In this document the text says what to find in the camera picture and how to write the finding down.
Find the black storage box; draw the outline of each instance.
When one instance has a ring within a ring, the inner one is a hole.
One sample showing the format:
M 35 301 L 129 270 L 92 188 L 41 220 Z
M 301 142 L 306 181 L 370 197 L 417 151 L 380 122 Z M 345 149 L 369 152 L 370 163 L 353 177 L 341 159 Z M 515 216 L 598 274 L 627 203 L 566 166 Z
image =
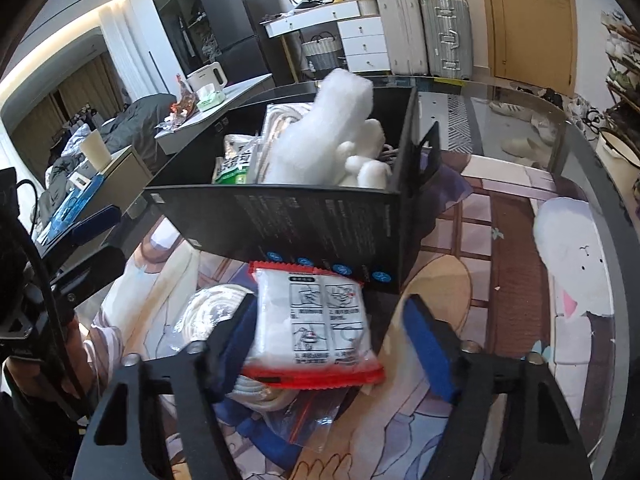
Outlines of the black storage box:
M 371 117 L 382 124 L 386 143 L 399 149 L 387 190 L 211 184 L 226 134 L 259 135 L 268 104 L 312 102 L 315 96 L 229 111 L 175 155 L 145 195 L 200 250 L 245 262 L 313 264 L 397 292 L 419 250 L 412 237 L 417 191 L 439 164 L 430 156 L 420 175 L 415 88 L 374 89 Z

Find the gray blanket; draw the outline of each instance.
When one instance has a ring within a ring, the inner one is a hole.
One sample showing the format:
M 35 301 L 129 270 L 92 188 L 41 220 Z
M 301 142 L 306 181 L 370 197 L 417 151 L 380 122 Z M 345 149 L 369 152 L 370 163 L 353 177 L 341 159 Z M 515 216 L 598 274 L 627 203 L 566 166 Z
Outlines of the gray blanket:
M 119 114 L 114 121 L 98 128 L 110 153 L 131 145 L 138 152 L 152 174 L 156 174 L 168 157 L 156 142 L 156 126 L 171 112 L 175 103 L 171 94 L 156 94 L 138 99 Z M 38 214 L 45 226 L 66 197 L 67 179 L 84 155 L 63 156 L 53 163 L 49 189 L 38 200 Z

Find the glass table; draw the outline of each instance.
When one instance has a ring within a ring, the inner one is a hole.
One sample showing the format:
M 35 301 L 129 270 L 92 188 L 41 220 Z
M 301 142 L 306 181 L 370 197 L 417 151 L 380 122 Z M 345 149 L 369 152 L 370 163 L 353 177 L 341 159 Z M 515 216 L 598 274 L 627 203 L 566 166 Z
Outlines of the glass table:
M 444 291 L 452 305 L 444 317 L 458 335 L 503 356 L 541 353 L 576 420 L 594 478 L 632 475 L 640 403 L 640 313 L 634 307 L 640 243 L 630 190 L 618 190 L 593 138 L 534 95 L 475 82 L 370 79 L 376 86 L 417 87 L 421 134 L 440 123 L 442 160 L 469 186 L 468 196 L 444 211 L 420 242 L 405 287 L 434 294 L 424 283 L 438 266 L 465 269 L 462 281 L 452 283 L 468 283 L 468 297 Z M 247 104 L 296 102 L 317 88 L 317 82 L 274 88 Z M 503 104 L 522 108 L 505 115 Z M 542 134 L 540 125 L 547 128 Z M 549 132 L 551 146 L 543 138 L 548 141 Z M 541 146 L 533 153 L 538 160 L 515 164 L 502 150 L 513 139 L 518 146 L 530 144 L 527 139 Z M 124 354 L 166 354 L 173 325 L 198 288 L 235 283 L 255 289 L 246 264 L 196 250 L 142 197 L 107 243 L 129 256 L 126 272 L 79 309 L 85 324 L 94 320 L 86 345 L 102 388 Z M 450 406 L 430 393 L 415 351 L 398 330 L 399 300 L 389 294 L 375 300 L 377 312 L 386 313 L 378 341 L 386 382 L 350 398 L 322 452 L 270 450 L 257 437 L 263 422 L 253 413 L 238 410 L 221 421 L 243 478 L 421 477 Z M 188 478 L 175 410 L 170 400 L 164 405 L 174 474 Z M 490 478 L 503 413 L 499 397 L 476 479 Z

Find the luggage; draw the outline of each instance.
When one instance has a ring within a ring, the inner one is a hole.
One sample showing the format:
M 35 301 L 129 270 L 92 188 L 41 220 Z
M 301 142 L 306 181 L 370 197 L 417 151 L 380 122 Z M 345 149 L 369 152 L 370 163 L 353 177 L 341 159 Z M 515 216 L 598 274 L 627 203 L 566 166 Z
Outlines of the luggage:
M 394 75 L 427 75 L 420 0 L 378 0 L 386 51 Z
M 474 46 L 466 0 L 422 0 L 429 66 L 434 77 L 471 79 Z

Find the white electric kettle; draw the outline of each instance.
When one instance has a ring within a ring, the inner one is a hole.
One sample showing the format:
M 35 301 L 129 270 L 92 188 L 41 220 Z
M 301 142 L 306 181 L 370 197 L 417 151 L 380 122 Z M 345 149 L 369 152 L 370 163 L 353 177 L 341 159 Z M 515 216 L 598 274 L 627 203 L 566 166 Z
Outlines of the white electric kettle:
M 228 79 L 220 63 L 216 61 L 189 74 L 187 76 L 187 82 L 194 92 L 197 92 L 207 85 L 213 85 L 216 92 L 222 92 L 222 89 L 228 83 Z

